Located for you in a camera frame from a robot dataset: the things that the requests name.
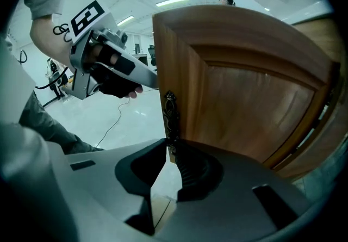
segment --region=metal bracket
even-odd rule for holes
[[[81,100],[97,91],[99,84],[94,78],[84,70],[83,61],[86,51],[88,49],[89,41],[93,35],[93,30],[88,31],[81,40],[72,46],[70,52],[70,62],[76,69],[72,88],[62,88],[68,94],[73,95]]]
[[[166,129],[167,145],[170,153],[175,156],[175,141],[179,139],[179,112],[177,111],[176,97],[173,92],[168,91],[164,96],[166,99],[163,115]]]

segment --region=hand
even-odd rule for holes
[[[103,48],[103,46],[100,44],[94,45],[91,48],[89,54],[86,56],[85,62],[86,63],[94,63],[94,62],[98,61],[98,56],[99,56],[102,48]],[[113,54],[110,58],[110,64],[115,65],[118,58],[119,58],[119,56],[117,54]],[[142,93],[142,92],[143,92],[143,89],[140,86],[140,87],[136,88],[134,91],[130,92],[127,96],[125,96],[125,98],[135,99],[137,97],[137,93]]]

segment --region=floor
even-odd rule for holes
[[[83,141],[97,146],[105,132],[122,116],[108,132],[99,148],[112,149],[165,137],[158,90],[145,88],[136,99],[119,99],[98,92],[85,100],[70,96],[68,100],[55,101],[46,111],[68,131]]]

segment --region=person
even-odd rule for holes
[[[48,82],[51,83],[54,81],[55,76],[54,75],[60,75],[64,71],[64,66],[60,64],[59,62],[53,60],[52,58],[47,59],[47,73],[46,77],[48,78]],[[58,85],[52,84],[49,86],[49,88],[54,91],[56,97],[58,100],[60,98],[64,98],[65,95],[62,93],[60,87],[63,85],[66,85],[68,83],[68,78],[67,75],[64,73],[61,80],[58,80]]]
[[[219,0],[219,3],[221,3],[222,5],[235,6],[234,0]]]
[[[0,21],[0,36],[5,40],[9,28],[10,19],[14,13],[19,0],[3,0],[2,3],[2,19]],[[69,54],[72,46],[71,42],[65,42],[63,35],[54,35],[53,28],[55,24],[52,21],[53,14],[61,14],[63,0],[24,0],[32,13],[32,26],[30,29],[30,37],[34,45],[45,55],[57,60],[58,62],[68,66],[72,72]],[[89,50],[86,61],[93,63],[97,60],[102,45],[96,45]],[[117,61],[117,55],[110,57],[110,64],[114,65]],[[17,69],[18,73],[23,75],[24,71]],[[142,88],[129,93],[130,98],[136,98],[136,93],[141,93]],[[46,141],[59,144],[65,154],[82,153],[100,151],[100,148],[94,148],[91,145],[81,141],[79,137],[68,132],[58,121],[53,119],[38,101],[36,94],[32,92],[27,101],[24,110],[20,116],[19,124],[31,128],[38,132]]]

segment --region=forearm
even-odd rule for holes
[[[72,42],[65,42],[63,34],[53,34],[54,26],[51,15],[37,18],[33,20],[30,37],[42,53],[72,68],[69,60]]]

